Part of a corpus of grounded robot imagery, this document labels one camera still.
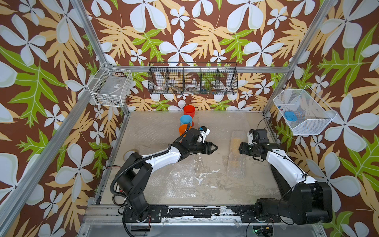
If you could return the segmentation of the orange wine glass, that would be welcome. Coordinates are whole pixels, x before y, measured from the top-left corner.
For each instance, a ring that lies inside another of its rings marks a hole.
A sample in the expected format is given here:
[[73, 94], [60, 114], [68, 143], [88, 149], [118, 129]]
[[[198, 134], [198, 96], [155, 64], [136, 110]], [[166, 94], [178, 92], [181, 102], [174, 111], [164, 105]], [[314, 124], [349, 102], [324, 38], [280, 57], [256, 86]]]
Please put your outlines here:
[[179, 135], [183, 135], [188, 129], [192, 128], [191, 126], [188, 126], [188, 124], [183, 124], [179, 127]]

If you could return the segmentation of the blue wine glass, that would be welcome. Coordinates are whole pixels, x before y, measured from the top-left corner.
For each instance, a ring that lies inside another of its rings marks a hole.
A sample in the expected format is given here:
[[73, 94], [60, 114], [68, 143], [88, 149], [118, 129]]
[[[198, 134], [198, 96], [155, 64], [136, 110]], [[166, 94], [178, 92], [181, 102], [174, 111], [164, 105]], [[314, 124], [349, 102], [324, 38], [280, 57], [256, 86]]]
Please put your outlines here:
[[190, 115], [182, 115], [180, 117], [180, 124], [181, 125], [188, 125], [193, 126], [193, 118]]

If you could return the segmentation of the bubble blue glass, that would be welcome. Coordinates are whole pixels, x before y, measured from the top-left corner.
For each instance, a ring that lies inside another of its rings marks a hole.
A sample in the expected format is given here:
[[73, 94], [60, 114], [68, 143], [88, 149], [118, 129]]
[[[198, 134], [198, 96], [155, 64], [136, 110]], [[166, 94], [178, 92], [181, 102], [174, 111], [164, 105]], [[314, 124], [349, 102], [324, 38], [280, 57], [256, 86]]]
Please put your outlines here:
[[155, 165], [144, 195], [148, 202], [155, 204], [165, 198], [195, 198], [207, 172], [201, 154], [190, 155], [177, 163]]

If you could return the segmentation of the red wine glass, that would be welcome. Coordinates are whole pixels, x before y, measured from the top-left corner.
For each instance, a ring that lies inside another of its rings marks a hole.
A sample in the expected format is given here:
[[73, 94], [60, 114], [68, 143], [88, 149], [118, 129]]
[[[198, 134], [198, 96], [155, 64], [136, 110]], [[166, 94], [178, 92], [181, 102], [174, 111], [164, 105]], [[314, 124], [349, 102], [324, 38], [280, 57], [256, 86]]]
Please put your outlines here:
[[184, 111], [184, 114], [185, 115], [189, 115], [191, 116], [192, 118], [194, 118], [195, 116], [195, 112], [196, 112], [196, 109], [194, 106], [192, 105], [186, 105], [184, 108], [183, 108], [183, 111]]

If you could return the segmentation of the bubble orange glass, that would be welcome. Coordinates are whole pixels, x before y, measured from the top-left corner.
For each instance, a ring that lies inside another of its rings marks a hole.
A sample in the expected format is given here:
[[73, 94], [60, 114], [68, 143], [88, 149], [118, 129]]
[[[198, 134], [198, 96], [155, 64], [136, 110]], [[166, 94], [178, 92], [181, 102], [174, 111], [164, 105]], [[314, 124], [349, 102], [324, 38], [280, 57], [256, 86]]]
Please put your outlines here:
[[243, 111], [198, 111], [194, 118], [195, 127], [210, 129], [206, 140], [228, 140], [236, 130], [247, 132], [258, 124], [260, 113]]

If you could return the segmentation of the bubble yellow glass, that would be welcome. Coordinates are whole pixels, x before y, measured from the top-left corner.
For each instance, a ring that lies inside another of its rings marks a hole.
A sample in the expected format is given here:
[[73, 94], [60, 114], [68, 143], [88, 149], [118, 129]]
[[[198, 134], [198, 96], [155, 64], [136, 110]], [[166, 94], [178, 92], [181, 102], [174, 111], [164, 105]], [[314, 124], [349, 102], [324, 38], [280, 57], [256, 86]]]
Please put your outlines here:
[[235, 130], [232, 132], [230, 153], [228, 157], [227, 175], [232, 178], [243, 179], [246, 171], [246, 156], [240, 154], [239, 147], [245, 142], [247, 136], [244, 131]]

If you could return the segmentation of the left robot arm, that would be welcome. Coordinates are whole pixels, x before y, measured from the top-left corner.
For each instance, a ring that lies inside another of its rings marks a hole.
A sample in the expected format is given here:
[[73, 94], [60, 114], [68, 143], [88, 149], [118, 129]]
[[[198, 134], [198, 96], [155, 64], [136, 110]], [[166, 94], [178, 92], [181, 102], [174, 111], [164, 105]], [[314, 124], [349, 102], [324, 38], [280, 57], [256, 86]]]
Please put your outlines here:
[[205, 140], [209, 133], [210, 129], [205, 126], [188, 128], [165, 150], [149, 155], [140, 155], [134, 151], [127, 153], [125, 163], [111, 182], [110, 192], [124, 198], [136, 219], [144, 221], [150, 209], [144, 190], [151, 174], [190, 155], [214, 153], [218, 146]]

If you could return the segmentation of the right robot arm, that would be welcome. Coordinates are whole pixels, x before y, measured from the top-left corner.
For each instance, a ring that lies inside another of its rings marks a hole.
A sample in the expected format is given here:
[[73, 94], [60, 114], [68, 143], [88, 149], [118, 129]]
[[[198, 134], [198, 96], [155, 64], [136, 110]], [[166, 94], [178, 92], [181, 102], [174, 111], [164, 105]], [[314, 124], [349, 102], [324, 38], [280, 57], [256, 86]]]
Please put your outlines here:
[[265, 129], [251, 129], [239, 152], [268, 162], [281, 192], [280, 199], [260, 198], [254, 215], [287, 217], [297, 225], [330, 223], [333, 219], [332, 191], [325, 182], [306, 174], [276, 143], [270, 143]]

